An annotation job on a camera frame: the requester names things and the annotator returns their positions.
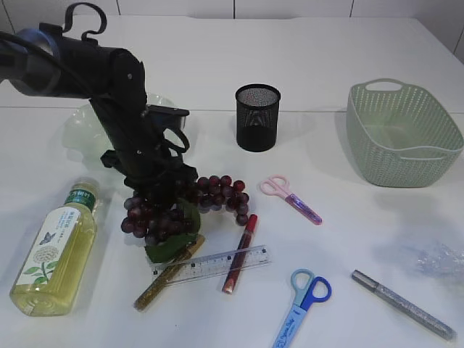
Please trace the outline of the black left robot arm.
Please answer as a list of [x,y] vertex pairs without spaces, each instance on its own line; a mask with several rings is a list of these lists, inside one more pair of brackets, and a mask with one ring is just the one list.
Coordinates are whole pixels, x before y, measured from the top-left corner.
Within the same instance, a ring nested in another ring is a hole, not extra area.
[[96,40],[107,27],[97,5],[86,4],[99,15],[99,28],[80,39],[67,37],[78,5],[66,8],[62,26],[41,23],[1,33],[1,79],[26,96],[89,100],[112,145],[100,157],[103,166],[123,174],[132,189],[171,197],[180,183],[198,177],[183,161],[190,143],[181,123],[189,111],[148,103],[143,62],[127,49]]

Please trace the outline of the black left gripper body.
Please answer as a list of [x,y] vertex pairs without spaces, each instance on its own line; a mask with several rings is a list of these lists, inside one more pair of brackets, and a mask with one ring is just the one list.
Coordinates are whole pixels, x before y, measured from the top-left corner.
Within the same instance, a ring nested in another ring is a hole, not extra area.
[[144,119],[118,123],[102,120],[113,147],[101,156],[103,166],[125,176],[125,185],[155,196],[173,195],[178,181],[198,178],[195,167],[183,161],[190,143],[182,119]]

